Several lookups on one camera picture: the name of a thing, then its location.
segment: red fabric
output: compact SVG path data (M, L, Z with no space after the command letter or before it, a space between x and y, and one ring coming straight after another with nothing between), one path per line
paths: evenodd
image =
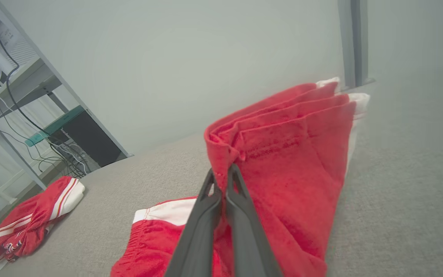
M346 173L355 102L333 96L336 83L305 84L239 110L204 134L218 185L236 163L285 276L325 276L334 210ZM134 223L112 276L163 276L183 226ZM232 276L230 226L215 231L213 276Z
M71 180L71 177L61 177L45 191L24 201L10 212L0 224L0 234L13 229L10 234L0 237L0 260L27 256L37 249L47 233L45 228L59 220L58 218L49 221L56 201ZM14 228L14 223L25 223L25 217L30 219L30 222ZM1 230L10 224L13 226Z

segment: red garment with white stripes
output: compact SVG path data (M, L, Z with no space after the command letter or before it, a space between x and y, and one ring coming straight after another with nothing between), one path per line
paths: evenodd
M76 207L84 190L78 179L61 177L15 207L0 224L0 262L32 254L52 225Z
M369 96L338 95L335 79L304 84L211 124L204 134L222 191L236 163L285 276L325 276L325 250L357 126ZM136 212L112 276L163 276L194 199ZM213 276L233 275L231 230L215 231Z

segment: white wall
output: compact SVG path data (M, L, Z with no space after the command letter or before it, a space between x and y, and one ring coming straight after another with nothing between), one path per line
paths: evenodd
M369 0L369 76L443 68L443 1Z
M125 149L343 76L336 0L0 0Z

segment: table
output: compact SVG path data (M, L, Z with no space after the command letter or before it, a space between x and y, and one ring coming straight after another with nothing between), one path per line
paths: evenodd
M11 93L18 104L18 107L23 107L28 103L47 95L54 103L63 111L68 112L63 103L52 92L61 85L60 80L52 73L51 69L38 56L30 60L11 78L10 89ZM13 103L6 86L0 89L0 97L10 105ZM0 100L0 118L16 110L16 106L10 106L8 109ZM40 179L39 175L32 169L32 167L25 161L20 153L14 148L13 144L5 137L0 130L0 145L5 151L15 160L15 162L37 183L42 189L47 186Z

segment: gathered red fabric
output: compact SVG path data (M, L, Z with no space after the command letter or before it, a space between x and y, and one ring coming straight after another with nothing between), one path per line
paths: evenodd
M204 133L222 191L230 165L239 166L285 276L325 276L334 211L369 99L363 93L336 95L337 86L291 88L216 121ZM193 203L173 200L137 211L128 255L114 265L112 275L162 276ZM232 276L225 216L214 236L213 276Z
M53 224L76 207L84 190L78 179L61 177L15 207L0 224L0 263L32 254Z

